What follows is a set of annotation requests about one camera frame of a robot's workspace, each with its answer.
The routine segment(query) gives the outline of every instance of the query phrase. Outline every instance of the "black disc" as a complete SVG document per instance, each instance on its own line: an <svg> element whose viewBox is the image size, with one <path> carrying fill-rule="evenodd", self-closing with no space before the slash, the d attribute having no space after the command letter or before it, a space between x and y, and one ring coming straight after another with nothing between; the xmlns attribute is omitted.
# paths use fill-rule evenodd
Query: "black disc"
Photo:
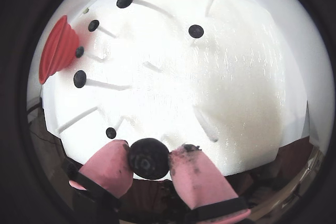
<svg viewBox="0 0 336 224"><path fill-rule="evenodd" d="M117 136L117 132L114 128L107 128L106 129L106 136L110 139L114 139Z"/></svg>
<svg viewBox="0 0 336 224"><path fill-rule="evenodd" d="M117 6L120 9L124 9L126 7L129 7L132 4L133 0L117 0Z"/></svg>
<svg viewBox="0 0 336 224"><path fill-rule="evenodd" d="M95 19L90 22L88 29L89 31L95 31L98 28L98 26L99 26L99 21Z"/></svg>
<svg viewBox="0 0 336 224"><path fill-rule="evenodd" d="M86 73L83 70L79 70L74 75L74 84L76 88L81 89L86 83Z"/></svg>
<svg viewBox="0 0 336 224"><path fill-rule="evenodd" d="M80 46L76 49L76 58L80 58L84 54L84 47Z"/></svg>
<svg viewBox="0 0 336 224"><path fill-rule="evenodd" d="M199 39L203 36L204 30L199 25L192 25L191 27L189 27L189 34L191 37Z"/></svg>
<svg viewBox="0 0 336 224"><path fill-rule="evenodd" d="M130 147L128 161L138 176L156 180L163 178L169 171L168 148L154 138L136 141Z"/></svg>

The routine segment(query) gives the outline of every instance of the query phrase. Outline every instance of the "red plunger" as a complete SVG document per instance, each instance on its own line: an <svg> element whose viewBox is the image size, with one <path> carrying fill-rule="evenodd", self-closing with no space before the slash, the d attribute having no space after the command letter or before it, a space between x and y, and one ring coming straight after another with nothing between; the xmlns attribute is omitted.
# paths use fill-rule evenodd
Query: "red plunger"
<svg viewBox="0 0 336 224"><path fill-rule="evenodd" d="M78 46L78 35L64 15L57 21L44 45L38 74L40 83L44 84L50 76L69 66L76 57Z"/></svg>

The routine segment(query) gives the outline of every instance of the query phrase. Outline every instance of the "black ball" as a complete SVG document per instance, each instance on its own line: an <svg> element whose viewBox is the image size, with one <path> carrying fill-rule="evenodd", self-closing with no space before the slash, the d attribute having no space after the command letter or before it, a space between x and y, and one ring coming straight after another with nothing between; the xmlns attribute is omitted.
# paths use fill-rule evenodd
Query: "black ball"
<svg viewBox="0 0 336 224"><path fill-rule="evenodd" d="M117 132L114 128L107 128L106 129L106 136L110 139L114 139L117 136Z"/></svg>
<svg viewBox="0 0 336 224"><path fill-rule="evenodd" d="M90 22L88 29L89 31L95 31L98 28L98 26L99 26L99 21L95 19Z"/></svg>
<svg viewBox="0 0 336 224"><path fill-rule="evenodd" d="M76 88L81 89L86 83L86 73L83 70L79 70L74 75L74 84Z"/></svg>
<svg viewBox="0 0 336 224"><path fill-rule="evenodd" d="M80 58L84 54L84 47L80 46L76 49L76 58Z"/></svg>
<svg viewBox="0 0 336 224"><path fill-rule="evenodd" d="M132 4L133 0L117 0L117 6L120 9L124 9L126 7L129 7Z"/></svg>
<svg viewBox="0 0 336 224"><path fill-rule="evenodd" d="M189 34L191 37L199 39L203 36L204 30L199 25L192 25L191 27L189 27Z"/></svg>
<svg viewBox="0 0 336 224"><path fill-rule="evenodd" d="M156 180L163 178L169 171L168 148L159 140L144 138L130 147L128 162L138 176Z"/></svg>

